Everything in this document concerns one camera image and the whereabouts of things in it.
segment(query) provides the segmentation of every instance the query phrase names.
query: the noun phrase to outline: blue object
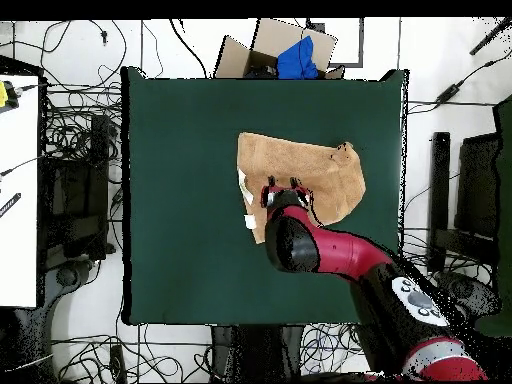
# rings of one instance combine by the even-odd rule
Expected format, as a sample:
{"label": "blue object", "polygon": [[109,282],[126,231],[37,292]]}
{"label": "blue object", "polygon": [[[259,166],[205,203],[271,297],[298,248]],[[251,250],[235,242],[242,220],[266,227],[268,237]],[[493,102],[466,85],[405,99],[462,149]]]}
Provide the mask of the blue object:
{"label": "blue object", "polygon": [[308,35],[277,57],[279,79],[314,79],[318,76],[311,61],[313,41]]}

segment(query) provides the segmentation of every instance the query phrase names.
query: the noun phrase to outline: green table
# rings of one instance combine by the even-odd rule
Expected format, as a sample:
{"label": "green table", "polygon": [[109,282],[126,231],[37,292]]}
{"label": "green table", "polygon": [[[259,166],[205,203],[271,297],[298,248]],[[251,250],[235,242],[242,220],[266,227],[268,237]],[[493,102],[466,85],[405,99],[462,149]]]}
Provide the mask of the green table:
{"label": "green table", "polygon": [[330,228],[396,251],[404,81],[403,71],[379,82],[147,80],[123,68],[123,180],[131,200],[123,321],[357,322],[348,283],[278,272],[255,244],[238,187],[237,139],[247,131],[353,143],[366,193]]}

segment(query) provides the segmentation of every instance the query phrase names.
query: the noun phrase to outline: white floor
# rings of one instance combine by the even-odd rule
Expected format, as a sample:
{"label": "white floor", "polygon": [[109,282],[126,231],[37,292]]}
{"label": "white floor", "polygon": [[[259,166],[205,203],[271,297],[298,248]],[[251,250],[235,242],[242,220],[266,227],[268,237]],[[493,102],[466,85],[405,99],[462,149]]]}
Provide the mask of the white floor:
{"label": "white floor", "polygon": [[[300,24],[304,18],[297,18]],[[502,56],[512,46],[509,42],[510,31],[484,47],[477,55],[469,51],[488,33],[501,18],[366,18],[364,32],[364,66],[362,69],[347,69],[346,79],[380,79],[389,69],[409,69],[409,108],[415,102],[432,102],[450,84],[456,83],[478,66],[491,59]],[[339,37],[336,62],[356,62],[358,31],[354,20],[323,20],[312,18],[313,22],[327,22],[326,31]],[[103,45],[99,30],[88,21],[73,21],[62,43],[54,53],[44,55],[44,66],[59,81],[66,84],[100,83],[98,67],[105,65],[115,69],[123,55],[124,43],[120,33],[111,21],[98,21],[108,32],[108,43]],[[140,21],[116,21],[126,39],[127,51],[123,65],[141,65],[141,23]],[[248,20],[184,20],[185,33],[178,21],[175,26],[184,39],[203,61],[208,73],[213,73],[222,38],[229,34],[246,46],[250,46],[255,29],[255,19]],[[176,38],[167,20],[145,21],[147,27],[158,40],[159,56],[163,65],[161,78],[202,77],[197,61]],[[16,27],[16,39],[42,45],[49,22],[19,22]],[[60,25],[47,35],[45,47],[52,49],[59,41],[65,25]],[[0,45],[11,41],[8,25],[0,24]],[[12,57],[12,46],[0,47],[0,54]],[[35,65],[40,64],[41,52],[33,47],[16,45],[16,59]],[[101,67],[102,78],[110,74],[109,69]],[[147,29],[143,36],[142,68],[149,77],[161,72],[156,55],[155,39]],[[507,77],[512,71],[510,60],[485,68],[472,76],[461,88],[460,93],[451,99],[459,103],[496,104],[512,93],[512,79]],[[116,75],[112,80],[119,80]],[[57,102],[66,104],[67,96]],[[429,109],[420,106],[415,111]],[[436,131],[448,131],[451,134],[451,174],[458,172],[458,152],[465,137],[494,132],[495,126],[490,105],[444,105],[433,112],[410,115],[408,118],[408,155],[406,201],[429,185],[430,138]],[[455,191],[457,179],[451,180],[450,223],[453,224]],[[428,193],[418,197],[409,206],[405,216],[405,227],[427,227]],[[121,234],[120,226],[116,227]],[[410,231],[424,238],[425,232]],[[110,242],[115,244],[112,233]],[[76,293],[66,296],[57,307],[52,338],[65,340],[92,335],[113,335],[115,321],[119,311],[122,293],[123,263],[118,251],[102,264],[98,279]],[[134,343],[137,350],[137,327],[119,325],[119,335],[125,342]],[[206,326],[165,326],[151,325],[147,340],[153,343],[151,349],[155,356],[172,356],[183,366],[185,375],[196,368],[194,354],[204,353],[204,346],[186,345],[198,343],[207,345],[210,329]],[[183,343],[185,345],[165,345],[165,343]],[[54,364],[57,369],[64,366],[71,356],[84,347],[80,343],[63,343],[54,347]],[[145,345],[141,352],[148,355]],[[100,358],[108,363],[108,347],[99,349]],[[344,359],[343,352],[338,362]],[[125,352],[127,367],[136,365],[134,355]],[[176,365],[166,361],[160,365],[162,371],[173,373]],[[364,370],[367,368],[364,357],[353,356],[348,359],[343,371]],[[141,366],[141,373],[148,370]],[[179,381],[179,374],[167,378]],[[74,367],[68,377],[82,377],[84,371]],[[190,382],[207,381],[206,373],[195,373]],[[143,382],[158,382],[161,379],[154,372],[141,378]]]}

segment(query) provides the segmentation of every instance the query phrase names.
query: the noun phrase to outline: brown cardboard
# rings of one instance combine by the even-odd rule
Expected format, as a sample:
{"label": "brown cardboard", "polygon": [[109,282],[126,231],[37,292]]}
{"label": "brown cardboard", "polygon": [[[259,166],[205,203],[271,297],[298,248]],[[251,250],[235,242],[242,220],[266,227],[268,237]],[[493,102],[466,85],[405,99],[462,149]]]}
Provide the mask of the brown cardboard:
{"label": "brown cardboard", "polygon": [[301,38],[311,37],[313,41],[313,56],[311,60],[319,71],[326,72],[331,60],[332,51],[338,41],[331,35],[297,25],[278,21],[277,19],[262,18],[256,25],[253,50],[277,57]]}
{"label": "brown cardboard", "polygon": [[242,78],[249,59],[250,50],[226,36],[222,43],[215,78]]}
{"label": "brown cardboard", "polygon": [[336,38],[288,24],[276,19],[261,18],[256,24],[253,45],[248,49],[230,36],[225,36],[219,52],[215,78],[243,78],[251,65],[276,66],[277,57],[300,41],[301,36],[311,36],[313,41],[312,61],[320,78],[326,75]]}
{"label": "brown cardboard", "polygon": [[345,66],[340,65],[325,74],[325,79],[341,79],[345,75]]}
{"label": "brown cardboard", "polygon": [[311,222],[329,225],[342,220],[363,198],[366,186],[359,156],[348,142],[338,148],[295,143],[261,134],[238,136],[237,167],[245,175],[245,187],[254,195],[251,204],[244,198],[257,244],[265,241],[267,210],[261,207],[261,188],[273,175],[276,184],[288,186],[290,177],[314,193],[315,215]]}

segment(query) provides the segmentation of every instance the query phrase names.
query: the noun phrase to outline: cardboard box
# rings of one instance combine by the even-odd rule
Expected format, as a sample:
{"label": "cardboard box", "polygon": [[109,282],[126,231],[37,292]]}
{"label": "cardboard box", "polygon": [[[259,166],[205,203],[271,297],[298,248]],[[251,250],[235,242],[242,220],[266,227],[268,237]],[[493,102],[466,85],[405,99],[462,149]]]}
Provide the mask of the cardboard box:
{"label": "cardboard box", "polygon": [[308,35],[313,41],[311,60],[316,65],[319,77],[342,78],[344,69],[337,68],[327,72],[334,46],[338,41],[335,37],[270,18],[258,19],[250,49],[228,35],[224,37],[214,77],[243,78],[251,66],[276,68],[277,57],[297,44],[301,36],[306,38]]}

